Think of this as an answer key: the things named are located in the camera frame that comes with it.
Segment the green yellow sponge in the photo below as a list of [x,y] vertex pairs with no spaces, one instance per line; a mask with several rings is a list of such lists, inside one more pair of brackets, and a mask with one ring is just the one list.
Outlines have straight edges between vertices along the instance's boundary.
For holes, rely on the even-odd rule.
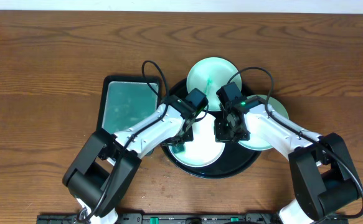
[[186,147],[185,147],[184,143],[177,144],[175,146],[171,146],[171,152],[173,154],[182,154],[182,153],[185,153],[185,151],[186,151]]

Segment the white plate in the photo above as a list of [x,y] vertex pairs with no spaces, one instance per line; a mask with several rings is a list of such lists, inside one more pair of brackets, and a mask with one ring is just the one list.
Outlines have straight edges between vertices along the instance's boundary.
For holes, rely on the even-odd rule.
[[225,148],[225,143],[215,141],[215,117],[208,113],[204,116],[204,112],[201,112],[198,118],[202,120],[193,124],[194,140],[184,143],[185,153],[173,154],[169,146],[171,155],[178,162],[189,167],[204,167],[212,164],[221,156]]

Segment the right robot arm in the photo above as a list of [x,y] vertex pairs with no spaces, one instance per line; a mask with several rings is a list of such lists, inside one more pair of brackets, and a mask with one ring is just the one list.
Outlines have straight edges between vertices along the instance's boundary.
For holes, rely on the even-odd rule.
[[260,97],[221,96],[217,141],[250,135],[287,158],[295,199],[277,214],[279,223],[325,223],[363,216],[363,186],[343,138],[320,135],[279,115]]

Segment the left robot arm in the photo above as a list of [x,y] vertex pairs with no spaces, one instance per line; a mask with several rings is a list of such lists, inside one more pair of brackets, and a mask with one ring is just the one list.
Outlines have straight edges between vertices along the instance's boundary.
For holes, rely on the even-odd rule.
[[124,131],[95,131],[62,179],[83,207],[77,223],[115,223],[115,207],[142,158],[158,145],[181,142],[206,104],[172,96],[151,116]]

